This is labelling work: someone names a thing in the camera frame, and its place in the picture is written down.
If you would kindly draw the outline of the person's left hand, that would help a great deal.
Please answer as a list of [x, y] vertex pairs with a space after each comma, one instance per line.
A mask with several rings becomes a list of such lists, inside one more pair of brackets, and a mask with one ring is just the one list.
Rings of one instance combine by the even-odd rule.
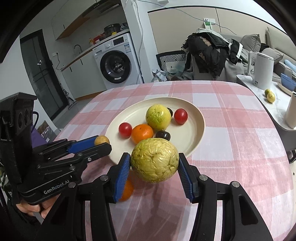
[[22, 200], [19, 204], [16, 204], [16, 207], [19, 211], [28, 214], [29, 216], [34, 216], [35, 212], [39, 212], [42, 218], [46, 218], [50, 209], [59, 198], [60, 195], [54, 196], [41, 204], [30, 205], [26, 201]]

